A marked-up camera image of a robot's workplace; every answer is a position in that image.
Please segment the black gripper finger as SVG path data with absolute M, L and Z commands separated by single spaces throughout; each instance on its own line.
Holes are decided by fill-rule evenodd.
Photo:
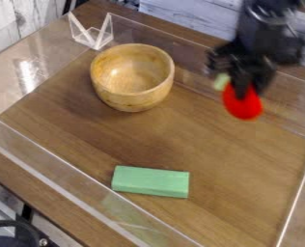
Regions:
M 231 72 L 231 85 L 235 90 L 236 99 L 243 99 L 247 94 L 247 87 L 251 81 L 251 74 L 243 69 L 234 69 Z
M 262 95 L 264 90 L 267 89 L 270 82 L 276 73 L 276 66 L 272 63 L 264 63 L 259 68 L 258 71 L 254 73 L 254 89 L 255 92 Z

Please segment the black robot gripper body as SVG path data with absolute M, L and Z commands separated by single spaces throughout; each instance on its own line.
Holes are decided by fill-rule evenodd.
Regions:
M 231 77 L 234 69 L 243 69 L 251 74 L 264 63 L 278 66 L 298 65 L 303 59 L 305 41 L 284 41 L 270 46 L 266 51 L 248 51 L 239 41 L 230 41 L 207 52 L 206 67 L 210 74 L 226 72 Z

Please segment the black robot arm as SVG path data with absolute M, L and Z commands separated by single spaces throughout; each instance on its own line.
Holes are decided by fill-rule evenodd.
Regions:
M 207 70 L 227 72 L 236 99 L 248 89 L 260 95 L 278 66 L 298 65 L 305 54 L 305 37 L 290 26 L 305 0 L 244 0 L 235 37 L 207 52 Z

